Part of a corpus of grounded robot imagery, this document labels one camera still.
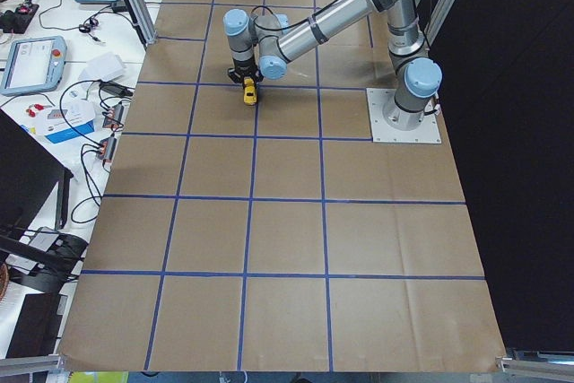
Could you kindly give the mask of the robot arm near yellow car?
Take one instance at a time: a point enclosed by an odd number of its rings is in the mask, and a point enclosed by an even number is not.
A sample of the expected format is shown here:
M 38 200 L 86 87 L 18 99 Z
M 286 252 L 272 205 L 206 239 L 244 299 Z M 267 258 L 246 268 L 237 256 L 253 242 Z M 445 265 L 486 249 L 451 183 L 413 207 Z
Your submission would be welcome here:
M 416 0 L 331 0 L 296 22 L 264 5 L 230 9 L 222 18 L 232 58 L 227 75 L 242 86 L 245 103 L 254 105 L 260 82 L 282 79 L 294 60 L 347 35 L 373 14 L 387 18 L 387 52 L 398 84 L 380 112 L 394 129 L 414 130 L 438 113 L 443 79 L 429 57 Z

